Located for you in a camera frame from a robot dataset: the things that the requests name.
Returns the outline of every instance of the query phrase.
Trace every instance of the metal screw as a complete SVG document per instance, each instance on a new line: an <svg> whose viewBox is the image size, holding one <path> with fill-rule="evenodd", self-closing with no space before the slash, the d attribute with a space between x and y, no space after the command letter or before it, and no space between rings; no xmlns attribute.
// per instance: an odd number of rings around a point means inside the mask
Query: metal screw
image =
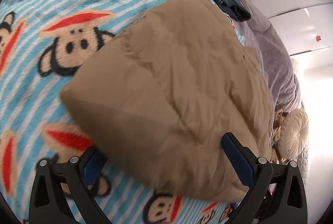
<svg viewBox="0 0 333 224"><path fill-rule="evenodd" d="M259 162L260 164L266 164L266 163L267 163L267 160L266 160L266 158L264 158L264 157L259 157L258 162Z"/></svg>
<svg viewBox="0 0 333 224"><path fill-rule="evenodd" d="M75 164L76 162L79 161L79 158L77 156L73 156L71 159L70 159L70 162Z"/></svg>
<svg viewBox="0 0 333 224"><path fill-rule="evenodd" d="M296 168L297 167L297 163L295 161L290 161L290 165L293 167L293 168Z"/></svg>
<svg viewBox="0 0 333 224"><path fill-rule="evenodd" d="M40 165L41 167L44 167L46 164L47 164L47 161L46 161L46 160L42 160L41 162L39 162L39 165Z"/></svg>

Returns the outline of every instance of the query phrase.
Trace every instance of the purple bedding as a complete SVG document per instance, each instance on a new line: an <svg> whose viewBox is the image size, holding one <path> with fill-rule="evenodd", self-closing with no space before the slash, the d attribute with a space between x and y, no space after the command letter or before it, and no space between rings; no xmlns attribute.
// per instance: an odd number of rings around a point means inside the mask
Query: purple bedding
<svg viewBox="0 0 333 224"><path fill-rule="evenodd" d="M251 19L234 25L245 36L245 45L255 47L261 71L273 98L275 111L290 112L301 108L298 80L291 60L271 22L249 0L240 0L250 12Z"/></svg>

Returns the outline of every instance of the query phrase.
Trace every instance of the monkey red mouth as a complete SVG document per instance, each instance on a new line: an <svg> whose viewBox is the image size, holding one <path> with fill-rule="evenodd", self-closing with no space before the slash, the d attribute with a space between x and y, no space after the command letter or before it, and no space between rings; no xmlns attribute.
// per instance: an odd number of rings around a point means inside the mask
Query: monkey red mouth
<svg viewBox="0 0 333 224"><path fill-rule="evenodd" d="M232 207L231 207L230 205L228 205L228 206L224 209L224 211L223 211L223 213L222 213L222 215L221 215L221 217L220 217L220 221L226 220L232 212L233 212Z"/></svg>
<svg viewBox="0 0 333 224"><path fill-rule="evenodd" d="M5 192L13 196L16 188L16 134L11 130L3 132L0 143L0 177Z"/></svg>
<svg viewBox="0 0 333 224"><path fill-rule="evenodd" d="M173 223L178 215L178 212L180 210L180 205L181 205L181 199L182 199L182 197L176 196L176 200L174 201L174 207L172 209L171 216L170 216L170 223Z"/></svg>
<svg viewBox="0 0 333 224"><path fill-rule="evenodd" d="M56 22L55 24L51 25L50 27L45 28L42 30L42 32L51 32L55 31L57 29L61 29L64 27L68 27L70 25L78 25L78 24L84 24L91 21L96 21L97 19L105 19L105 20L111 20L114 17L114 14L112 12L107 11L86 11L86 12L80 12L74 15L71 15L70 17L66 17L64 19L61 19L60 21Z"/></svg>
<svg viewBox="0 0 333 224"><path fill-rule="evenodd" d="M10 170L12 164L13 139L14 137L9 139L2 158L3 184L7 193L10 190Z"/></svg>
<svg viewBox="0 0 333 224"><path fill-rule="evenodd" d="M2 52L2 56L0 58L0 73L4 69L4 66L7 62L8 55L10 52L13 50L14 46L17 44L18 40L20 39L21 32L23 31L24 25L25 25L25 20L21 21L19 25L16 27L15 31L13 32L13 36L7 43L5 49Z"/></svg>
<svg viewBox="0 0 333 224"><path fill-rule="evenodd" d="M61 145L82 152L93 144L90 139L72 132L47 129L46 133Z"/></svg>
<svg viewBox="0 0 333 224"><path fill-rule="evenodd" d="M217 201L211 203L211 204L208 205L205 209L202 210L202 213L207 212L207 211L213 209L213 208L214 208L216 205L218 205L218 204L219 204L219 202L217 202Z"/></svg>

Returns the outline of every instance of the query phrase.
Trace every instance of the blue gripper pad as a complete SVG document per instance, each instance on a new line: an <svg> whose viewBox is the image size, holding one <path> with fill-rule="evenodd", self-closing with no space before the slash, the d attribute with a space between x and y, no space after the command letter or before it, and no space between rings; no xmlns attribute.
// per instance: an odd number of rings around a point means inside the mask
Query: blue gripper pad
<svg viewBox="0 0 333 224"><path fill-rule="evenodd" d="M241 183L245 186L252 187L254 185L254 170L228 135L222 137L222 148Z"/></svg>
<svg viewBox="0 0 333 224"><path fill-rule="evenodd" d="M92 185L96 182L99 174L101 173L107 159L97 150L91 156L89 161L83 168L82 183L85 187Z"/></svg>

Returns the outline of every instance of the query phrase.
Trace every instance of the blue striped blanket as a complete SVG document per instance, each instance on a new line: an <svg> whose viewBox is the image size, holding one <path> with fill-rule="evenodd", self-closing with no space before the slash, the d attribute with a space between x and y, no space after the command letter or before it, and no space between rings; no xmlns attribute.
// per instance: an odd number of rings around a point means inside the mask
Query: blue striped blanket
<svg viewBox="0 0 333 224"><path fill-rule="evenodd" d="M21 221L28 222L36 164L66 162L92 144L59 101L61 88L109 39L166 1L2 1L0 191ZM63 190L83 223L66 185ZM155 192L111 164L89 190L113 224L224 223L234 210L230 204Z"/></svg>

